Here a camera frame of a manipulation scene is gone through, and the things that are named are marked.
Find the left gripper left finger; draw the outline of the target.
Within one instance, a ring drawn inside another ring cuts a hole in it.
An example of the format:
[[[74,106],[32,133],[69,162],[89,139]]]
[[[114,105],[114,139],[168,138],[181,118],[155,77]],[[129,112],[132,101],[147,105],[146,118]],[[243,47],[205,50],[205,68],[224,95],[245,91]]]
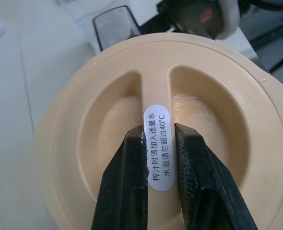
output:
[[[143,127],[129,130],[106,167],[91,230],[147,230],[148,168]]]

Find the clear blender jar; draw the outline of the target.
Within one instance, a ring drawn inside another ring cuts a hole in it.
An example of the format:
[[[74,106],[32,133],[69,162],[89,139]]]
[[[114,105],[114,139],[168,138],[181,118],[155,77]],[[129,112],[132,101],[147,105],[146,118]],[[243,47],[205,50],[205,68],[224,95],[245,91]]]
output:
[[[92,20],[100,50],[141,35],[139,25],[127,5],[109,9]]]

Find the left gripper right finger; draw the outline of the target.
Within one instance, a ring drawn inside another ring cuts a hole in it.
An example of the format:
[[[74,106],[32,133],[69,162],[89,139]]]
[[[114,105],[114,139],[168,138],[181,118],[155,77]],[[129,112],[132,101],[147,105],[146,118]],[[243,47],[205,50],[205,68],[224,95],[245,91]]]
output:
[[[258,230],[225,165],[193,128],[175,124],[178,192],[185,230]]]

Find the cream blender lid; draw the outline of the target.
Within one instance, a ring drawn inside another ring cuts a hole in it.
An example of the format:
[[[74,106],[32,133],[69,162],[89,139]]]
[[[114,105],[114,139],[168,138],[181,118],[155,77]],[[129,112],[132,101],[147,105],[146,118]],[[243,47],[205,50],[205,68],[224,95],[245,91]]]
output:
[[[189,34],[142,35],[92,58],[36,132],[60,230],[90,230],[102,175],[128,132],[149,133],[148,230],[184,230],[174,124],[202,135],[259,230],[283,230],[283,85],[240,53]]]

